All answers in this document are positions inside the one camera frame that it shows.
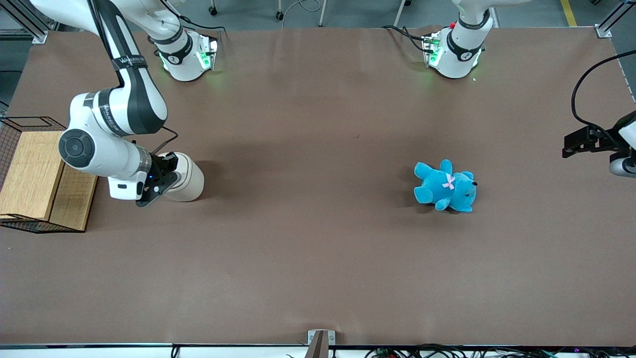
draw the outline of stuffed toy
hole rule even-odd
[[[471,205],[477,196],[477,183],[469,171],[453,174],[453,164],[444,159],[439,170],[424,163],[417,163],[415,176],[422,180],[422,186],[413,192],[420,204],[435,204],[435,209],[443,211],[450,207],[462,213],[473,210]]]

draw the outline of cable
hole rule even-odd
[[[576,86],[574,86],[574,90],[572,91],[572,102],[571,102],[571,105],[572,105],[572,114],[574,115],[574,118],[576,118],[576,120],[578,120],[579,122],[581,122],[581,123],[583,123],[583,124],[586,124],[586,125],[589,125],[590,127],[594,128],[595,130],[597,130],[597,131],[599,131],[599,132],[603,133],[603,135],[605,135],[607,138],[609,138],[609,140],[611,140],[611,141],[612,141],[612,144],[613,144],[613,145],[614,145],[614,146],[615,146],[618,150],[623,151],[623,152],[628,151],[628,149],[629,149],[629,148],[623,148],[623,146],[622,146],[622,145],[620,145],[620,144],[619,144],[619,143],[618,143],[618,142],[617,142],[617,141],[616,141],[616,140],[615,140],[615,139],[614,139],[611,135],[609,135],[609,133],[608,133],[605,129],[603,129],[603,128],[602,128],[601,126],[599,126],[598,124],[596,124],[596,123],[592,123],[592,122],[589,122],[589,121],[587,121],[587,120],[585,120],[585,119],[583,119],[583,118],[581,118],[581,117],[579,116],[579,114],[576,112],[576,94],[577,94],[577,92],[579,91],[579,87],[581,86],[581,83],[583,83],[583,80],[584,80],[584,79],[585,79],[585,78],[586,78],[586,77],[587,77],[587,76],[588,76],[588,75],[589,75],[592,71],[594,71],[597,67],[599,67],[599,66],[601,66],[601,65],[603,65],[603,64],[605,64],[605,63],[608,63],[608,62],[610,62],[610,61],[613,61],[613,60],[616,60],[616,59],[620,59],[620,58],[622,58],[622,57],[626,57],[626,56],[633,55],[633,54],[636,54],[636,50],[623,52],[622,54],[618,54],[618,55],[615,55],[615,56],[612,56],[612,57],[608,57],[608,58],[606,58],[606,59],[604,59],[604,60],[602,60],[602,61],[600,61],[600,62],[596,63],[594,66],[590,67],[587,71],[585,71],[585,73],[583,73],[583,76],[581,76],[581,78],[579,79],[579,81],[576,83]]]
[[[382,29],[394,30],[394,31],[397,31],[400,34],[402,34],[402,36],[411,36],[413,39],[422,39],[421,36],[407,34],[406,32],[402,31],[402,29],[400,29],[399,27],[396,27],[396,26],[393,26],[393,25],[384,25],[384,26],[382,26]]]
[[[177,18],[189,23],[190,25],[199,26],[202,29],[208,29],[208,30],[222,29],[224,32],[227,32],[227,30],[225,29],[225,26],[212,26],[212,27],[210,27],[210,26],[199,25],[199,24],[193,22],[192,20],[190,20],[189,17],[185,17],[182,14],[180,14],[180,13],[176,12],[175,10],[173,10],[173,8],[166,3],[166,0],[159,0],[159,1],[161,1],[162,4],[165,6],[165,8],[168,9],[168,11],[170,11],[174,16],[176,16]]]
[[[177,358],[179,356],[179,352],[181,351],[181,347],[173,344],[172,351],[170,351],[170,358]]]
[[[305,5],[303,4],[305,1],[313,1],[316,4],[318,4],[318,7],[316,9],[308,9],[305,7]],[[305,9],[305,11],[310,12],[310,13],[315,13],[318,10],[321,9],[322,4],[320,3],[320,1],[318,0],[298,0],[297,2],[289,5],[289,7],[287,8],[287,10],[285,10],[285,12],[282,13],[282,20],[280,21],[280,28],[282,29],[285,26],[285,18],[287,18],[287,11],[289,11],[289,9],[293,8],[296,5],[300,5],[301,8]]]
[[[175,139],[177,139],[177,137],[179,136],[179,133],[177,133],[177,132],[173,131],[173,130],[172,130],[172,129],[170,129],[170,128],[167,128],[167,127],[162,127],[162,128],[163,128],[163,129],[165,129],[166,131],[168,131],[168,132],[170,132],[170,133],[174,134],[174,136],[173,136],[172,138],[170,138],[169,140],[167,140],[167,141],[165,141],[165,142],[161,143],[161,144],[159,145],[159,147],[156,147],[156,148],[155,148],[155,150],[153,150],[153,151],[150,153],[151,155],[155,155],[155,154],[156,154],[157,152],[159,152],[159,151],[160,151],[163,147],[165,147],[165,146],[166,146],[166,144],[170,143],[171,141],[174,141],[174,140],[175,140]]]
[[[418,50],[425,52],[427,54],[432,54],[433,51],[429,50],[427,48],[422,48],[420,45],[417,44],[417,42],[415,42],[416,39],[422,41],[422,39],[430,34],[426,34],[426,35],[422,35],[422,36],[415,36],[415,35],[411,35],[410,32],[408,32],[408,29],[406,28],[406,26],[403,26],[402,29],[398,29],[397,27],[393,26],[393,25],[385,25],[382,26],[383,29],[390,29],[390,30],[395,30],[397,31],[400,35],[402,36],[406,36],[408,37],[409,40],[411,40],[411,43],[413,44],[413,46],[415,46],[415,48],[417,48]]]

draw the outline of black cable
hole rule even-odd
[[[445,345],[439,345],[439,344],[430,344],[428,345],[428,347],[431,348],[437,348],[438,350],[443,350],[445,352],[451,353],[451,355],[453,356],[453,358],[468,358],[466,357],[466,354],[464,353],[463,350],[458,349],[457,347],[454,346],[445,346]],[[459,357],[459,354],[456,354],[455,352],[460,352],[462,354],[462,357]]]
[[[407,358],[406,354],[402,353],[401,350],[394,350],[393,352],[397,353],[398,358]]]
[[[395,26],[392,26],[392,25],[382,26],[382,28],[383,28],[383,29],[395,30],[395,31],[397,31],[400,35],[408,37],[408,39],[409,39],[409,40],[411,40],[411,43],[413,44],[413,46],[415,46],[415,48],[417,48],[418,50],[420,50],[420,51],[422,51],[422,52],[426,52],[427,54],[432,54],[432,53],[433,53],[433,51],[432,51],[432,50],[429,50],[429,49],[426,49],[426,48],[422,48],[420,45],[418,45],[418,44],[417,44],[417,42],[415,42],[415,40],[416,40],[416,39],[418,39],[418,40],[422,41],[422,38],[423,38],[424,36],[428,36],[428,35],[430,35],[430,34],[426,34],[426,35],[423,35],[423,36],[415,36],[415,35],[411,35],[411,34],[408,32],[408,30],[406,29],[406,26],[402,27],[402,29],[401,29],[401,30],[400,30],[400,29],[398,29],[398,28],[397,28],[397,27],[395,27]]]
[[[177,133],[177,132],[173,131],[173,130],[172,130],[172,129],[170,129],[170,128],[167,128],[167,127],[162,127],[162,128],[163,128],[163,129],[165,129],[166,131],[168,131],[168,132],[170,132],[170,133],[174,134],[174,136],[173,136],[172,138],[170,138],[169,140],[167,140],[167,141],[165,141],[165,142],[161,143],[161,144],[159,145],[159,147],[156,147],[156,148],[155,148],[155,150],[153,150],[153,151],[150,153],[151,155],[155,155],[155,154],[156,154],[157,152],[159,152],[159,151],[160,151],[163,147],[165,147],[165,146],[166,146],[166,144],[170,143],[171,141],[174,141],[174,140],[175,140],[175,139],[177,139],[177,137],[179,136],[179,133]]]
[[[399,32],[402,36],[410,36],[413,39],[419,39],[421,40],[422,37],[421,36],[416,36],[416,35],[411,35],[411,34],[407,34],[406,32],[404,32],[402,29],[400,29],[399,27],[393,26],[393,25],[384,25],[382,26],[382,29],[389,29],[389,30],[394,30]]]
[[[170,351],[170,358],[177,358],[177,356],[179,356],[180,351],[181,351],[181,347],[173,344],[172,351]]]
[[[618,54],[618,55],[615,55],[615,56],[612,56],[612,57],[608,57],[608,58],[606,58],[606,59],[604,59],[604,60],[602,60],[602,61],[600,61],[600,62],[596,63],[594,66],[590,67],[587,71],[585,71],[585,73],[583,73],[583,76],[581,76],[581,78],[579,79],[579,81],[576,83],[576,86],[574,86],[574,90],[572,91],[572,102],[571,102],[571,105],[572,105],[572,114],[574,115],[574,118],[576,118],[576,120],[578,120],[579,122],[581,122],[581,123],[583,123],[583,124],[586,124],[586,125],[589,125],[590,127],[594,128],[595,130],[597,130],[597,131],[599,131],[599,132],[603,133],[603,135],[605,135],[607,138],[609,138],[609,140],[611,140],[611,141],[612,141],[612,144],[613,144],[613,145],[614,145],[617,149],[619,149],[619,150],[621,150],[621,151],[624,151],[624,152],[628,151],[628,149],[629,149],[629,148],[623,148],[623,146],[622,146],[622,145],[620,145],[620,144],[619,144],[619,143],[618,143],[618,142],[617,142],[617,141],[616,141],[616,140],[615,140],[615,139],[614,139],[611,135],[609,135],[609,133],[608,133],[605,129],[603,129],[603,128],[602,128],[601,126],[599,126],[598,124],[596,124],[596,123],[592,123],[592,122],[589,122],[589,121],[587,121],[587,120],[585,120],[585,119],[583,119],[583,118],[581,118],[581,117],[579,116],[579,114],[576,112],[576,93],[578,92],[579,87],[581,86],[581,83],[583,82],[583,80],[584,80],[584,79],[585,79],[585,78],[586,78],[586,77],[587,77],[587,76],[588,76],[588,75],[589,75],[592,71],[594,71],[597,67],[599,67],[599,66],[601,66],[601,65],[603,65],[603,64],[605,64],[605,63],[608,63],[608,62],[610,62],[610,61],[613,61],[613,60],[616,60],[616,59],[620,59],[620,58],[622,58],[622,57],[626,57],[626,56],[633,55],[633,54],[636,54],[636,50],[631,50],[631,51],[623,52],[622,54]]]
[[[189,23],[190,25],[194,25],[194,26],[199,26],[202,29],[209,29],[209,30],[218,30],[218,29],[222,29],[224,32],[227,32],[227,30],[225,29],[225,26],[203,26],[203,25],[199,25],[194,23],[192,20],[190,20],[190,18],[183,16],[180,13],[177,13],[176,11],[174,11],[166,2],[165,0],[160,0],[162,2],[162,4],[165,6],[166,9],[168,9],[168,11],[170,11],[174,16],[176,16],[177,18],[180,18],[181,20]]]

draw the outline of teddy bear leg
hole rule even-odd
[[[446,210],[446,208],[448,208],[448,205],[450,204],[450,198],[446,197],[444,199],[440,199],[437,203],[435,203],[435,209],[438,211],[444,211]]]
[[[433,192],[425,187],[416,187],[413,189],[415,199],[420,204],[430,204],[433,202]]]
[[[431,171],[433,171],[433,168],[431,168],[430,166],[420,162],[417,163],[415,165],[415,176],[417,176],[418,178],[424,180],[426,179],[427,176],[429,176],[429,174],[431,174]]]
[[[453,163],[451,163],[448,159],[444,159],[439,164],[439,170],[443,171],[444,173],[453,175]]]
[[[461,208],[461,209],[455,209],[455,210],[459,211],[460,213],[469,213],[473,210],[473,208],[469,206],[467,208]]]

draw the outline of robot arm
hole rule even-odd
[[[180,184],[188,175],[177,170],[177,155],[151,155],[122,139],[156,133],[168,113],[118,7],[110,0],[33,4],[51,18],[100,36],[120,81],[118,87],[80,94],[71,101],[69,127],[59,141],[62,159],[82,172],[108,177],[112,197],[137,200],[138,206]]]
[[[427,66],[449,78],[462,78],[477,65],[483,40],[492,29],[490,8],[513,6],[530,0],[452,0],[459,9],[454,27],[447,27],[426,38]]]
[[[609,171],[618,176],[636,178],[636,111],[616,122],[614,127],[601,130],[588,125],[563,139],[562,157],[582,152],[615,152],[609,156]]]
[[[52,19],[97,33],[84,0],[33,0],[33,5]],[[216,39],[186,30],[167,0],[111,0],[123,17],[141,27],[153,39],[164,68],[179,81],[192,81],[212,68]]]

